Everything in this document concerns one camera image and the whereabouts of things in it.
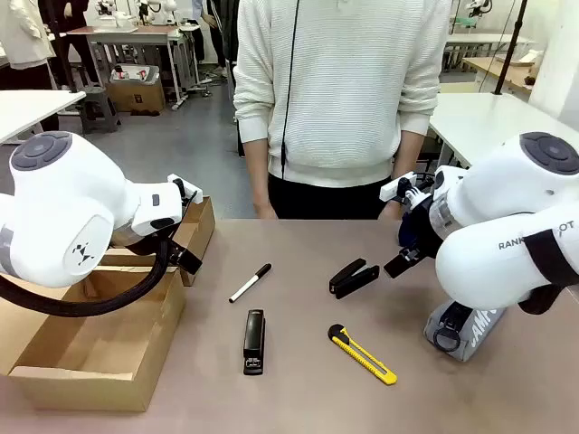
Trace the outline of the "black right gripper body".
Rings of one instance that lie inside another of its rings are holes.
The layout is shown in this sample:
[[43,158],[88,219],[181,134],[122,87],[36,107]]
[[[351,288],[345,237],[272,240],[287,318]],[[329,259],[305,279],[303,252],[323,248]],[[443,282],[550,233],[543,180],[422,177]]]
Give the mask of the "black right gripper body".
[[409,231],[412,242],[408,249],[414,261],[435,258],[437,253],[437,233],[430,221],[432,198],[428,196],[409,212]]

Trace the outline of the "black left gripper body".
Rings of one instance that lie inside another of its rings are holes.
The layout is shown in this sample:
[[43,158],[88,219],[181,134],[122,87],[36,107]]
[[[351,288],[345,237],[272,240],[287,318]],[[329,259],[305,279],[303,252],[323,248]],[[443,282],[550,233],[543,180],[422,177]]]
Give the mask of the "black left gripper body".
[[202,266],[202,261],[193,252],[176,242],[169,243],[169,263],[192,275]]

